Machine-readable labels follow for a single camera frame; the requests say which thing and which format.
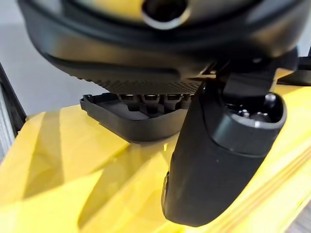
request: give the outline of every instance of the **black plastic base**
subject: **black plastic base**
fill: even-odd
[[[130,112],[118,96],[105,93],[98,96],[85,95],[81,108],[105,128],[127,141],[158,141],[180,132],[187,110],[150,118],[141,112]]]

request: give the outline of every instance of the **gray background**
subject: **gray background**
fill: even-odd
[[[306,29],[301,55],[311,46],[310,20]],[[0,0],[0,62],[28,115],[78,104],[83,94],[105,92],[54,68],[35,51],[15,0]]]

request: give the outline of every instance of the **yellow plywood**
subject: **yellow plywood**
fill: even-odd
[[[288,120],[215,221],[168,222],[160,199],[177,135],[129,144],[79,106],[31,117],[0,166],[1,233],[282,232],[311,199],[311,87],[278,86]]]

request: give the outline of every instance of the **black plastic casing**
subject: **black plastic casing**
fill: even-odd
[[[206,83],[188,110],[171,159],[162,196],[165,217],[202,226],[222,214],[252,179],[286,121],[286,106],[276,95],[266,123],[232,113],[216,82]]]
[[[99,17],[72,1],[19,0],[37,50],[66,73],[115,94],[194,94],[222,59],[270,59],[292,50],[310,0],[262,0],[195,26],[158,31]]]

